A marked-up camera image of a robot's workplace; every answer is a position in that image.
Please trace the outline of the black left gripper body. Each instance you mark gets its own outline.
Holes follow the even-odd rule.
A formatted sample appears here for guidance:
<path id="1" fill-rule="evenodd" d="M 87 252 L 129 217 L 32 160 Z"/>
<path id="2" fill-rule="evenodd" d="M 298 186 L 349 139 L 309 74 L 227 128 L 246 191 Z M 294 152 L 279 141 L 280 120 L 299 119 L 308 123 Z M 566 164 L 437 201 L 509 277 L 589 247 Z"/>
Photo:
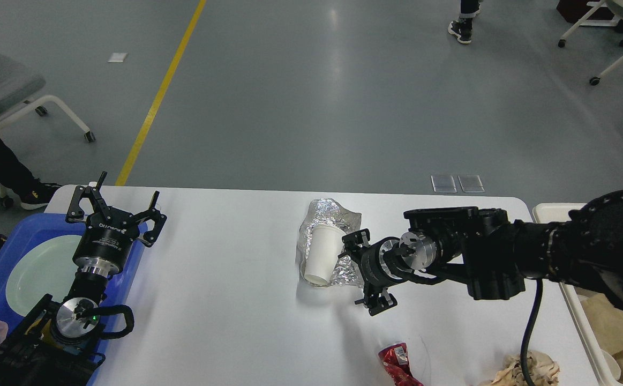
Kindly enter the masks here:
<path id="1" fill-rule="evenodd" d="M 98 274 L 104 278 L 115 276 L 123 272 L 132 244 L 138 237 L 138 224 L 86 223 L 73 254 L 73 263 L 79 273 Z"/>

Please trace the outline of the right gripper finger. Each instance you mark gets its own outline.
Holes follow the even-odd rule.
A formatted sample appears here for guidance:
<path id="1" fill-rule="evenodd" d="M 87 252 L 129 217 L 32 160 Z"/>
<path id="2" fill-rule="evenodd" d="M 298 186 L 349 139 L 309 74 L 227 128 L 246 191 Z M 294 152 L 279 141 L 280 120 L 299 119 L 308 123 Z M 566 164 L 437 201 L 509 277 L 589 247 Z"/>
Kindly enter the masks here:
<path id="1" fill-rule="evenodd" d="M 373 284 L 363 286 L 363 297 L 354 302 L 363 306 L 371 317 L 394 308 L 399 303 L 395 296 L 387 291 L 387 287 L 377 287 Z"/>
<path id="2" fill-rule="evenodd" d="M 360 229 L 341 237 L 343 244 L 341 257 L 349 257 L 357 266 L 366 262 L 365 252 L 370 247 L 370 230 Z"/>

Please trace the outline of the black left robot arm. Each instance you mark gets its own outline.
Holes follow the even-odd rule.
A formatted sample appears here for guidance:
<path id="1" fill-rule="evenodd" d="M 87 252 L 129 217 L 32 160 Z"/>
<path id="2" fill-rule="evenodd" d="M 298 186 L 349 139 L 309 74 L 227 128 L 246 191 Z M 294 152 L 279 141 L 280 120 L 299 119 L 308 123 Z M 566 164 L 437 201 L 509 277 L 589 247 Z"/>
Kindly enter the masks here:
<path id="1" fill-rule="evenodd" d="M 106 176 L 74 189 L 65 221 L 83 223 L 85 231 L 72 257 L 73 284 L 62 301 L 42 296 L 0 344 L 0 385 L 86 385 L 106 360 L 99 343 L 133 331 L 132 308 L 108 303 L 106 288 L 135 242 L 154 245 L 167 216 L 156 206 L 159 191 L 142 212 L 108 205 L 101 196 Z"/>

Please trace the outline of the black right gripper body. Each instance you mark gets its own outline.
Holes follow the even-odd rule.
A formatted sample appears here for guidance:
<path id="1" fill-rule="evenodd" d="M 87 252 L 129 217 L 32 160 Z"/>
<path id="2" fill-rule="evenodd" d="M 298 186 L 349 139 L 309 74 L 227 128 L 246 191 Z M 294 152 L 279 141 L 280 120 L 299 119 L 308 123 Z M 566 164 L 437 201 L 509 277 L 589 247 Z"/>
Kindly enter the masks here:
<path id="1" fill-rule="evenodd" d="M 360 247 L 359 269 L 363 278 L 363 292 L 378 293 L 384 288 L 407 281 L 404 273 L 414 273 L 402 257 L 392 252 L 400 248 L 399 239 L 381 239 L 371 243 L 363 240 Z"/>

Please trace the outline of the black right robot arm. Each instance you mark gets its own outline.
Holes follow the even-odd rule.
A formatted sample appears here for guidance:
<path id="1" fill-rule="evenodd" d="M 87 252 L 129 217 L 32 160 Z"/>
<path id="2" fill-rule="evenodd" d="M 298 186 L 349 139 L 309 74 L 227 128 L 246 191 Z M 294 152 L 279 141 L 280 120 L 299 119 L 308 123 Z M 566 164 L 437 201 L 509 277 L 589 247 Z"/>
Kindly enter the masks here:
<path id="1" fill-rule="evenodd" d="M 536 281 L 525 328 L 520 369 L 532 385 L 528 346 L 545 280 L 602 293 L 623 310 L 623 190 L 570 210 L 566 222 L 510 221 L 503 209 L 447 207 L 404 213 L 409 229 L 399 239 L 370 244 L 361 229 L 342 238 L 341 256 L 355 262 L 364 281 L 358 300 L 370 315 L 397 305 L 390 286 L 451 280 L 475 300 L 509 300 Z"/>

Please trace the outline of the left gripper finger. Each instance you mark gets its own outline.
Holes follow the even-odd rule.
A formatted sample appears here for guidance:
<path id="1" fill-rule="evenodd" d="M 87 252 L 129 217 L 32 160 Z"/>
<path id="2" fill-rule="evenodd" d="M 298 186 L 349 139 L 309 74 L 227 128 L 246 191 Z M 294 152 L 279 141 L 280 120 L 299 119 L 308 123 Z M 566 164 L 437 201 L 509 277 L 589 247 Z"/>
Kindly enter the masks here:
<path id="1" fill-rule="evenodd" d="M 84 223 L 91 229 L 108 229 L 109 206 L 101 195 L 101 186 L 108 176 L 102 171 L 98 180 L 88 185 L 78 185 L 74 189 L 69 208 L 65 215 L 66 223 Z M 91 205 L 91 212 L 86 213 L 81 207 L 81 201 L 87 200 Z"/>
<path id="2" fill-rule="evenodd" d="M 149 206 L 146 210 L 138 213 L 120 211 L 118 224 L 124 230 L 124 235 L 130 241 L 138 241 L 150 248 L 159 240 L 167 216 L 157 206 L 160 192 L 154 191 Z"/>

